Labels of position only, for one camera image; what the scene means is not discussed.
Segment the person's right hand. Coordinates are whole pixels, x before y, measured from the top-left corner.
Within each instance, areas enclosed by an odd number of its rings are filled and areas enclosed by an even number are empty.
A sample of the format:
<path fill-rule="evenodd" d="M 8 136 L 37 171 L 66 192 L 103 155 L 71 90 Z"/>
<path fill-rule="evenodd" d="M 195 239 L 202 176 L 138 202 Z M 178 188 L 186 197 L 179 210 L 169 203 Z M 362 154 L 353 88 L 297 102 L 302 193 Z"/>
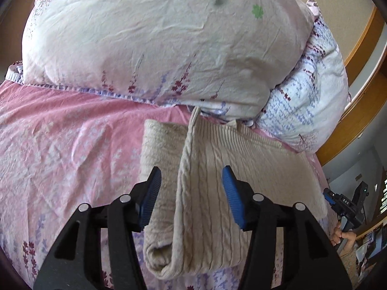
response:
<path fill-rule="evenodd" d="M 339 221 L 333 230 L 333 233 L 330 237 L 330 241 L 333 246 L 336 246 L 339 244 L 342 245 L 342 243 L 346 240 L 346 243 L 343 245 L 340 252 L 340 255 L 344 256 L 350 253 L 354 248 L 354 244 L 356 241 L 356 233 L 354 233 L 353 231 L 343 232 L 340 226 L 341 222 Z"/>

